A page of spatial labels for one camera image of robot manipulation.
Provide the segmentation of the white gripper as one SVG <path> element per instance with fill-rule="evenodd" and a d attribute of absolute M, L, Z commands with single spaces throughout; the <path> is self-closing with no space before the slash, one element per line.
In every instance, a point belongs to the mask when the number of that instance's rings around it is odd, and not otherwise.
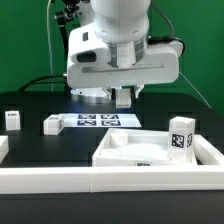
<path fill-rule="evenodd" d="M 137 42 L 107 43 L 95 34 L 93 24 L 70 33 L 68 49 L 72 46 L 110 49 L 108 63 L 67 64 L 67 81 L 71 88 L 102 88 L 109 100 L 113 98 L 110 87 L 135 86 L 134 95 L 138 99 L 144 85 L 175 81 L 184 49 L 179 40 L 148 45 L 145 37 Z"/>

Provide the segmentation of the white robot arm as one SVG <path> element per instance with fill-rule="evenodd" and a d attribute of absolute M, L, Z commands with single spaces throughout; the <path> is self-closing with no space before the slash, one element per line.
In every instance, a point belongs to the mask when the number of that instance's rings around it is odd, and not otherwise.
<path fill-rule="evenodd" d="M 148 37 L 151 0 L 82 0 L 81 26 L 68 40 L 67 83 L 72 97 L 129 107 L 148 84 L 178 78 L 183 44 Z"/>

